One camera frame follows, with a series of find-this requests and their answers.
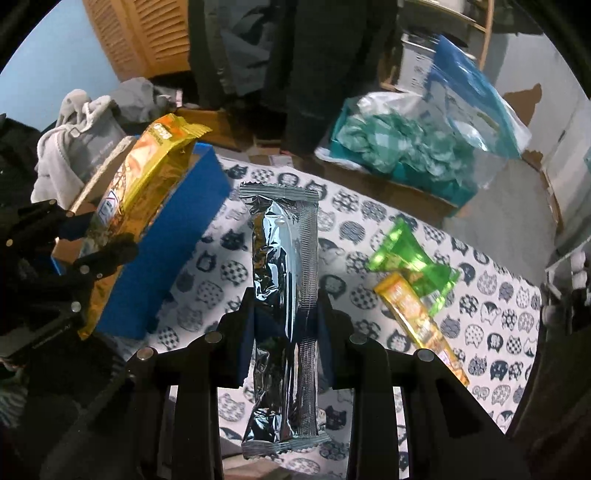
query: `clear plastic bag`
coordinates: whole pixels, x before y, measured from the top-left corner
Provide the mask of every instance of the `clear plastic bag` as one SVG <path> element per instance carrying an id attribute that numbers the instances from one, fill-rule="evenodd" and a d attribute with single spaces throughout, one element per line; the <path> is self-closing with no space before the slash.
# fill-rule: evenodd
<path id="1" fill-rule="evenodd" d="M 373 92 L 349 99 L 330 155 L 464 205 L 531 139 L 473 62 L 440 37 L 426 94 Z"/>

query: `screw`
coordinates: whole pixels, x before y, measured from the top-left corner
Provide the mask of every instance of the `screw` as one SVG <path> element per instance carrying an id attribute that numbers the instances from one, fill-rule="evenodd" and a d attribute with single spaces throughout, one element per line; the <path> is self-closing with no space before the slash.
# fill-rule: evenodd
<path id="1" fill-rule="evenodd" d="M 209 332 L 205 334 L 205 341 L 207 343 L 218 343 L 222 338 L 223 335 L 220 332 Z"/>
<path id="2" fill-rule="evenodd" d="M 435 354 L 427 348 L 421 348 L 417 353 L 417 357 L 423 362 L 431 362 L 435 358 Z"/>
<path id="3" fill-rule="evenodd" d="M 368 338 L 362 333 L 354 333 L 349 337 L 349 342 L 353 343 L 354 345 L 363 345 L 367 341 Z"/>
<path id="4" fill-rule="evenodd" d="M 153 354 L 154 354 L 154 351 L 149 346 L 145 346 L 144 348 L 140 348 L 138 350 L 138 352 L 136 353 L 138 358 L 142 361 L 147 360 L 148 358 L 151 358 Z"/>

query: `green candy wrapper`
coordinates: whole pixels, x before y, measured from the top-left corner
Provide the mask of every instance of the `green candy wrapper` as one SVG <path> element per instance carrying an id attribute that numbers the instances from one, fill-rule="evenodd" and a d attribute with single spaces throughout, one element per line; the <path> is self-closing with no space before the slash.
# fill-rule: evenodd
<path id="1" fill-rule="evenodd" d="M 447 294 L 460 278 L 458 270 L 431 260 L 403 218 L 394 223 L 369 259 L 368 268 L 373 272 L 400 271 L 431 317 L 443 308 Z"/>

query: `wooden louvered door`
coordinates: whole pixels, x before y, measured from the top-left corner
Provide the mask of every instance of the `wooden louvered door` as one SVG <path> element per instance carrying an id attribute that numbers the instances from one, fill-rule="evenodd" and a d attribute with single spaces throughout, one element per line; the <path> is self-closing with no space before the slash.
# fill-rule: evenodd
<path id="1" fill-rule="evenodd" d="M 189 70 L 187 0 L 83 0 L 120 80 Z"/>

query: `yellow snack bar wrapper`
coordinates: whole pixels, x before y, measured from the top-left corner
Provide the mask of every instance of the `yellow snack bar wrapper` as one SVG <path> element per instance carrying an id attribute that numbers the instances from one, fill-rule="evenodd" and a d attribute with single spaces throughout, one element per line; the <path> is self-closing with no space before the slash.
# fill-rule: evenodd
<path id="1" fill-rule="evenodd" d="M 80 256 L 99 251 L 122 233 L 131 233 L 134 241 L 139 242 L 162 203 L 189 169 L 196 140 L 210 131 L 209 127 L 188 124 L 172 113 L 154 121 L 135 143 L 107 188 L 90 221 Z M 95 282 L 86 324 L 78 330 L 82 339 L 99 322 L 121 268 Z"/>
<path id="2" fill-rule="evenodd" d="M 468 377 L 437 324 L 429 316 L 418 295 L 399 272 L 382 280 L 374 291 L 420 348 L 429 348 L 467 387 Z"/>

